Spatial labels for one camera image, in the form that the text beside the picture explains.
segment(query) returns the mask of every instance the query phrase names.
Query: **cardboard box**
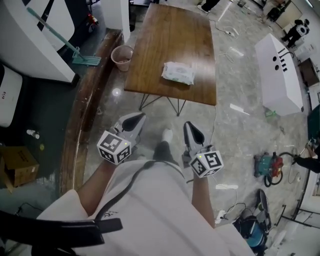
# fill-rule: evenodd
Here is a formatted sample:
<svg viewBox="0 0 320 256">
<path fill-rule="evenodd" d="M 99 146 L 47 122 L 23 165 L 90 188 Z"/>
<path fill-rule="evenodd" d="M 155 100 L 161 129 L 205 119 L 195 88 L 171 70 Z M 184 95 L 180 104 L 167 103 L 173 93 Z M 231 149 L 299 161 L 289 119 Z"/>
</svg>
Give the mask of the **cardboard box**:
<svg viewBox="0 0 320 256">
<path fill-rule="evenodd" d="M 25 146 L 0 147 L 0 177 L 8 190 L 34 181 L 39 164 Z"/>
</svg>

